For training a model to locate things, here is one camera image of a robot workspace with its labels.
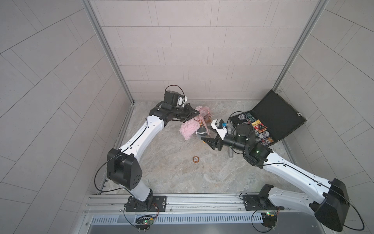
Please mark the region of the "pink quilted bag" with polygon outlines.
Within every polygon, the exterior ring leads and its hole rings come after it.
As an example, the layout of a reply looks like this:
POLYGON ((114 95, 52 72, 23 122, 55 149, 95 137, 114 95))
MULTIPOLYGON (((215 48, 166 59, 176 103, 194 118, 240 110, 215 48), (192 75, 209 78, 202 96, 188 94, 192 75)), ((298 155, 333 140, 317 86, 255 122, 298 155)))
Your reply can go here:
POLYGON ((179 129, 185 140, 189 140, 200 127, 205 127, 207 135, 210 136, 210 131, 208 129, 212 122, 210 108, 198 106, 196 109, 200 114, 183 123, 179 129))

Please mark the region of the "grey yellow plush keychain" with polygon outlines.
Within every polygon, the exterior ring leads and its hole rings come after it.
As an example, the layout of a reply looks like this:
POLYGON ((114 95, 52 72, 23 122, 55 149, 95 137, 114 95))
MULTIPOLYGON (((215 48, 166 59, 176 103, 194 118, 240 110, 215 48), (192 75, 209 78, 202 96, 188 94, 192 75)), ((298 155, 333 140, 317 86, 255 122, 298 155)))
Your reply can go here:
POLYGON ((196 131, 196 135, 199 139, 209 137, 208 129, 202 126, 196 131))

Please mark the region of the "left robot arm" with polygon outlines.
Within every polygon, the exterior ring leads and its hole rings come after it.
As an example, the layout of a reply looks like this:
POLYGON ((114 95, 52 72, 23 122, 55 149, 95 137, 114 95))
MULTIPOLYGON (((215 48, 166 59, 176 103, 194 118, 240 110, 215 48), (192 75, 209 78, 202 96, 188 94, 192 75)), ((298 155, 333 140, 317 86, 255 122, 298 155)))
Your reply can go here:
POLYGON ((199 112, 189 103, 181 107, 159 103, 150 111, 145 123, 126 144, 108 152, 107 179, 125 188, 136 200, 147 201, 152 196, 152 191, 142 181, 143 172, 139 164, 142 154, 169 122, 186 122, 198 115, 199 112))

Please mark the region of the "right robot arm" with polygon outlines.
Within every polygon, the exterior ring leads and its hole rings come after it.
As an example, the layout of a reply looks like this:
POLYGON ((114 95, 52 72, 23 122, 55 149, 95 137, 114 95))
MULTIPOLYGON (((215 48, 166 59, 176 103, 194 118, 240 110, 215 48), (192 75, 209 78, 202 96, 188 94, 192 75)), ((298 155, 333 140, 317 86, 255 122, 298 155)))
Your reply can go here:
POLYGON ((327 228, 341 232, 350 208, 346 185, 339 179, 328 180, 314 175, 285 160, 272 149, 256 141, 254 128, 239 124, 234 135, 229 134, 222 120, 214 120, 215 138, 204 137, 213 150, 224 146, 241 151, 243 158, 252 166, 274 173, 299 188, 291 192, 266 185, 261 192, 273 206, 282 206, 313 215, 327 228))

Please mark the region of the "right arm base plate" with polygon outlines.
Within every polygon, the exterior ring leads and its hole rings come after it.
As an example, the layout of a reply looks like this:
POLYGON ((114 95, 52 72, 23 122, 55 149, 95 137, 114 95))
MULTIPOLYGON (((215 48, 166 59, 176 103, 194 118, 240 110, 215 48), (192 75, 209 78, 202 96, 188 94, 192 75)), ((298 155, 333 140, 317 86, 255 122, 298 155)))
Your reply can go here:
POLYGON ((269 193, 270 190, 273 189, 273 185, 266 184, 258 194, 247 194, 247 193, 240 193, 239 198, 243 201, 245 210, 246 211, 282 211, 284 207, 275 206, 269 200, 269 193))

